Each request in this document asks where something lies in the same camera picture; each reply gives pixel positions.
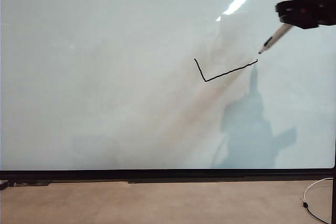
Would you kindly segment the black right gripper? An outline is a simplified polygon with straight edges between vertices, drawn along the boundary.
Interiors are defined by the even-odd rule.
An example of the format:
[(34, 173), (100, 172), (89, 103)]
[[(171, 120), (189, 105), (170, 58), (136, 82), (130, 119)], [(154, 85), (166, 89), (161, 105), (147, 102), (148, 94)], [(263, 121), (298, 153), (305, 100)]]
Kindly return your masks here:
[(321, 14), (321, 0), (290, 0), (282, 1), (275, 5), (275, 11), (279, 20), (284, 24), (295, 24), (301, 29), (312, 29), (323, 25), (323, 15)]

